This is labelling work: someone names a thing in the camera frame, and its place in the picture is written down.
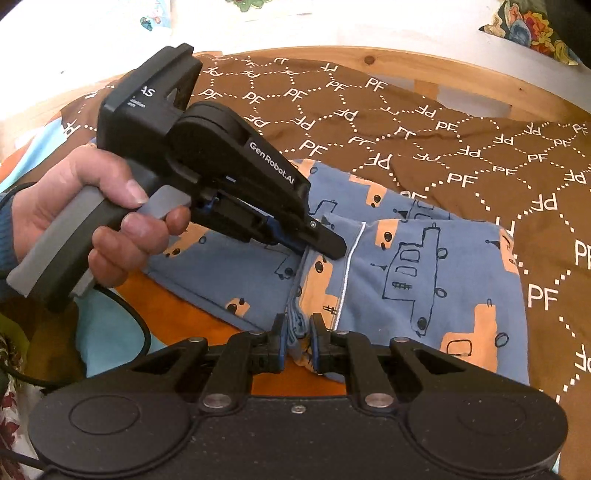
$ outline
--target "human hand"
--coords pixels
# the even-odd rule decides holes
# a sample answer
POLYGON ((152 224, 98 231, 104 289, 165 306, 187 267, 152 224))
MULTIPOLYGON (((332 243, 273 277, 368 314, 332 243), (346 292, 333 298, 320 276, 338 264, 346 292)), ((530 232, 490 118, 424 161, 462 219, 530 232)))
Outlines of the human hand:
MULTIPOLYGON (((100 188, 106 198, 128 209, 137 209, 148 201, 125 160, 91 145, 78 147, 35 185, 14 196, 12 231, 18 262, 84 185, 100 188)), ((129 272, 146 265, 150 255, 168 247, 169 235, 184 232, 189 220, 189 209, 182 206, 169 212, 165 220, 131 212, 121 222, 119 232, 98 227, 88 256, 96 281, 107 288, 121 285, 129 272)))

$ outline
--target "screw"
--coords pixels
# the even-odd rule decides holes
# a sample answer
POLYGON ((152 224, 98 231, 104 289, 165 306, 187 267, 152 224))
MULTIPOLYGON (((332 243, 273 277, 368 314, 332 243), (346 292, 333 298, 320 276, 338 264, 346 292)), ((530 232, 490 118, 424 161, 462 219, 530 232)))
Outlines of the screw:
POLYGON ((232 399, 223 393, 211 393, 203 399, 203 405, 207 408, 220 410, 227 408, 232 403, 232 399))
POLYGON ((370 393, 365 397, 365 403, 372 408, 387 408, 394 403, 394 398, 387 393, 370 393))

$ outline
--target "finger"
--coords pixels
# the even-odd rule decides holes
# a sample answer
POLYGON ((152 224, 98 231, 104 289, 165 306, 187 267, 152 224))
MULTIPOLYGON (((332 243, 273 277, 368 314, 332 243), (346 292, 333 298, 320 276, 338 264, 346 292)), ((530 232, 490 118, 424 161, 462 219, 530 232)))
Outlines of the finger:
POLYGON ((128 213, 121 222, 121 233, 147 255, 160 254, 168 247, 166 223, 141 213, 128 213))
POLYGON ((35 189, 50 214, 58 214, 84 185, 94 185, 117 205, 136 209, 148 196, 133 179, 127 162, 115 154, 83 145, 52 167, 35 189))
POLYGON ((170 235, 180 235, 189 226, 191 211, 184 206, 171 210, 166 216, 166 226, 170 235))
POLYGON ((127 272, 111 263, 97 250, 90 251, 88 266, 95 280, 105 288, 118 287, 127 280, 127 272))
POLYGON ((131 272, 143 268, 148 255, 142 252, 125 234, 102 226, 92 235, 92 245, 98 253, 120 269, 131 272))

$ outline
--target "colorful cushion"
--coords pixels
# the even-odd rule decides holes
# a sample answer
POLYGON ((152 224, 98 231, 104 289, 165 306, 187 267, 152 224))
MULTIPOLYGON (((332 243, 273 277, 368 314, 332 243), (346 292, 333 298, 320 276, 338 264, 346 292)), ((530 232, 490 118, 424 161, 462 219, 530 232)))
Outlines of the colorful cushion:
POLYGON ((492 24, 480 30, 539 51, 567 65, 581 63, 550 26, 544 0, 505 0, 493 16, 492 24))

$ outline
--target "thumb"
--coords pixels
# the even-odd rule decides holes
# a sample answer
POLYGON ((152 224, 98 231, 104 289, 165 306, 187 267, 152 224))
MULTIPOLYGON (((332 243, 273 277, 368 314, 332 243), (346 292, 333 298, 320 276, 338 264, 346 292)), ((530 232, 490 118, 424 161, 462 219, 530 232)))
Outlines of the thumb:
POLYGON ((127 162, 115 154, 84 145, 74 149, 37 183, 43 195, 44 210, 57 215, 84 185, 94 185, 112 202, 136 209, 148 201, 142 187, 133 179, 127 162))

